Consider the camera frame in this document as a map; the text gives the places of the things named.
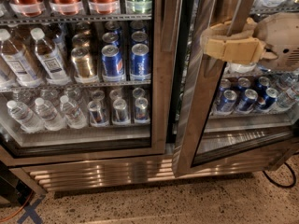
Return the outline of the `glass fridge door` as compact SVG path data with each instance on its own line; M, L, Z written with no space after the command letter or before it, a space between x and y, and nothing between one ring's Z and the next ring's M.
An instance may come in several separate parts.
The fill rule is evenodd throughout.
M298 69L275 71L255 63L253 71L230 73L229 62L203 53L202 35L255 37L260 21L279 12L298 13L289 0L184 0L188 26L187 75L181 94L172 169L176 176L272 171L298 149ZM258 93L249 112L235 107L246 89ZM214 108L226 90L237 99L229 115Z
M13 11L10 0L1 0L1 29L7 29L28 48L42 71L43 83L38 87L21 86L15 74L1 56L1 159L10 166L51 164L80 161L85 158L118 157L121 155L155 154L162 150L164 138L164 98L166 96L166 66L164 32L168 0L152 0L151 12L132 13L126 0L113 14L91 13L89 0L81 0L77 15L53 13L50 0L43 0L39 16L26 17ZM71 81L65 85L50 84L48 74L34 53L33 28L41 28L62 53ZM146 80L132 80L131 49L135 44L149 47L151 75ZM104 79L101 50L106 45L117 46L124 65L124 80ZM76 70L71 62L74 48L87 48L97 67L98 83L81 84L75 80ZM87 119L87 126L70 128L60 109L60 97L74 99ZM144 97L149 102L148 123L136 123L135 100ZM59 131L44 129L27 133L7 110L14 100L28 105L35 113L36 98L49 100L64 118L66 127ZM113 102L122 98L128 104L130 123L113 123ZM93 127L88 103L98 101L107 112L108 125Z

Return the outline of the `stainless steel display fridge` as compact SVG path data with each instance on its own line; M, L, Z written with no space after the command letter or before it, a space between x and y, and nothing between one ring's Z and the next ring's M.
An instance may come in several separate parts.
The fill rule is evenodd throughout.
M298 0L289 0L297 6ZM166 96L164 98L164 146L155 154L121 155L106 158L85 158L80 161L55 162L27 166L10 166L9 171L34 192L92 189L116 185L149 183L175 178L172 169L181 94L187 75L185 55L187 42L180 35L188 26L188 14L184 0L168 0L164 32Z

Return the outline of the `right 7up can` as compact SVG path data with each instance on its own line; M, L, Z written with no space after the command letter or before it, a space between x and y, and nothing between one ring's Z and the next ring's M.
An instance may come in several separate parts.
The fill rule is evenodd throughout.
M255 63L250 63L250 64L229 63L229 72L245 74L247 72L253 71L255 67L256 67Z

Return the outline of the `right blue pepsi can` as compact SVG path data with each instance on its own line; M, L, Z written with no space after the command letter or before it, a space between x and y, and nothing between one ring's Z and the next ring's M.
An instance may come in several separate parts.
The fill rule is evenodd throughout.
M135 44L131 49L131 70L132 80L146 80L150 78L150 50L145 44Z

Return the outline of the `blue pepsi can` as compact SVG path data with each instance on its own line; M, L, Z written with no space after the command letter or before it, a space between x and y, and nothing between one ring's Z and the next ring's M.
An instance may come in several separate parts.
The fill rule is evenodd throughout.
M131 49L131 70L132 80L146 80L150 78L150 50L145 44L135 44Z
M101 54L104 79L109 82L124 80L124 65L119 48L114 45L106 45L102 48Z

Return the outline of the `red bull can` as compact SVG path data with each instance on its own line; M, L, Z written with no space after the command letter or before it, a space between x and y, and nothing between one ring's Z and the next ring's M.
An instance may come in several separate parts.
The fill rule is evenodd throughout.
M90 114L90 123L93 127L101 127L108 125L108 117L106 110L98 101L90 101L88 103L88 111Z
M148 123L150 121L149 102L146 98L140 97L135 100L135 116L136 123Z
M116 125L125 125L130 123L128 104L122 98L113 102L113 123Z

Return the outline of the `left blue pepsi can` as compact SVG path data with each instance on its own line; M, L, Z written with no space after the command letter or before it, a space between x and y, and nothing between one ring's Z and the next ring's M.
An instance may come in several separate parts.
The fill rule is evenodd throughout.
M101 54L104 79L109 82L124 80L124 65L119 48L114 45L106 45L102 48Z

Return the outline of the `middle red bull can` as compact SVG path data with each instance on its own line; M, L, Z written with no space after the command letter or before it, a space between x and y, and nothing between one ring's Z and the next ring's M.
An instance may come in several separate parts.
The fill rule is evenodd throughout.
M113 123L116 125L125 125L130 123L128 104L122 98L113 102Z

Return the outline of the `right water bottle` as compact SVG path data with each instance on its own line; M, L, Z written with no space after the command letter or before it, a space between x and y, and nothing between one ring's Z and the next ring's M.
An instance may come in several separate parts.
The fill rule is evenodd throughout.
M78 103L67 95L60 97L60 109L70 128L81 129L87 126L87 119Z

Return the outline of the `water bottle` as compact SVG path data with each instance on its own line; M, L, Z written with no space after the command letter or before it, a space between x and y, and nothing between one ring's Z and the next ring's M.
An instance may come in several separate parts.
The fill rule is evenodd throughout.
M81 129L87 126L87 119L78 103L67 95L60 97L60 109L70 128Z
M10 100L7 102L8 114L15 119L27 133L35 133L44 129L43 121L25 103Z
M49 100L36 98L35 111L44 121L45 127L50 131L59 131L66 127L66 123L56 107Z

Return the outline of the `front right tea bottle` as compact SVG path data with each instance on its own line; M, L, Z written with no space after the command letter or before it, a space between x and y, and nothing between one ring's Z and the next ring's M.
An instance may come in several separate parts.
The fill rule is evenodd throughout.
M71 81L62 53L41 28L33 28L34 53L48 74L50 84L65 85Z

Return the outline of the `tea bottle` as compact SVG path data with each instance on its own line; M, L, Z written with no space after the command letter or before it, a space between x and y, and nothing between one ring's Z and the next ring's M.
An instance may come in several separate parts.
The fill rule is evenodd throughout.
M0 29L0 54L23 87L43 83L42 71L32 52L7 29Z
M48 74L50 84L65 85L71 81L62 53L41 28L33 28L34 53Z

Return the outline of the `middle water bottle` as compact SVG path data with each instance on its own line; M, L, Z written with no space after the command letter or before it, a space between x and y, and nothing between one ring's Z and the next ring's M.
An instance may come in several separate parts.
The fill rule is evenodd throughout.
M49 100L36 98L35 111L44 121L45 127L50 131L59 131L66 127L66 123L56 107Z

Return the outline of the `left water bottle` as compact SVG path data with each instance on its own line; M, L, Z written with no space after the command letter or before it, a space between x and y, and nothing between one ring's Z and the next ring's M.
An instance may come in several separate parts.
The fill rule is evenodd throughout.
M35 133L44 129L43 121L25 103L10 100L7 102L8 114L15 119L27 133Z

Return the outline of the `blue tape cross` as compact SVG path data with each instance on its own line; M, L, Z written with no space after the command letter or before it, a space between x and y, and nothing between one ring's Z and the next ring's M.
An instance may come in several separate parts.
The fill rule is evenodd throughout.
M18 219L18 224L24 224L24 221L27 218L30 218L34 224L42 224L42 218L37 213L36 208L42 203L42 201L45 199L45 195L39 196L33 203L27 204L24 207L24 213L22 216Z

